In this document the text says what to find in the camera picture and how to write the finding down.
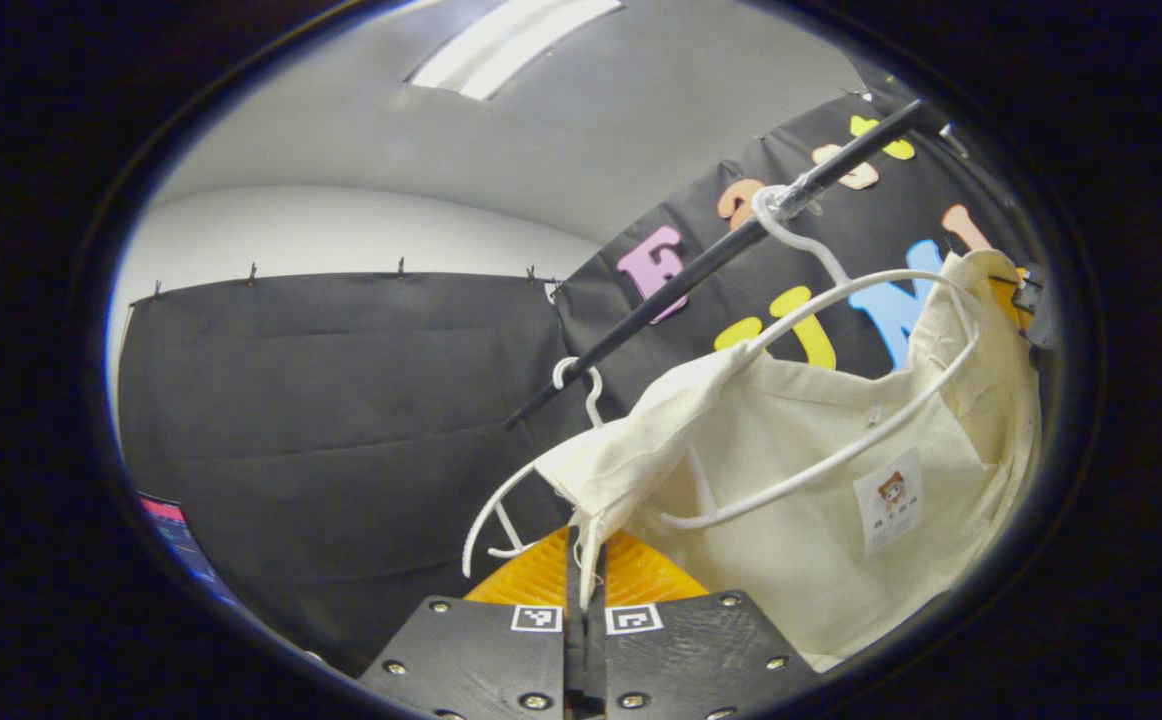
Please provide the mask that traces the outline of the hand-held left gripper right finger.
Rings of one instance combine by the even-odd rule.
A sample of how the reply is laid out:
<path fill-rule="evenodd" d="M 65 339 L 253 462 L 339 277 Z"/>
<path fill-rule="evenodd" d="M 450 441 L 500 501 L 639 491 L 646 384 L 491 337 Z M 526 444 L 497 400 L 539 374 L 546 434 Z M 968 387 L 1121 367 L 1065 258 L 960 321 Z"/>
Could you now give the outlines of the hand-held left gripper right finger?
<path fill-rule="evenodd" d="M 618 533 L 587 612 L 587 705 L 603 719 L 763 719 L 822 687 L 759 602 L 709 592 Z"/>

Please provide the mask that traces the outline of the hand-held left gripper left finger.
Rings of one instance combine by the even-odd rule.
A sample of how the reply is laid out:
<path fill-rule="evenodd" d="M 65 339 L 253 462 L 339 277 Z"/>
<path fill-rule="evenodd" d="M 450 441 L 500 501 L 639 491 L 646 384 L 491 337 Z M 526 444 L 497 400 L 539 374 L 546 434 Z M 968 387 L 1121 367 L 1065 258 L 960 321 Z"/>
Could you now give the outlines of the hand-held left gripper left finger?
<path fill-rule="evenodd" d="M 357 683 L 409 719 L 573 719 L 584 687 L 587 618 L 558 530 L 488 578 L 494 588 L 561 592 L 557 600 L 489 603 L 433 593 L 413 611 Z"/>

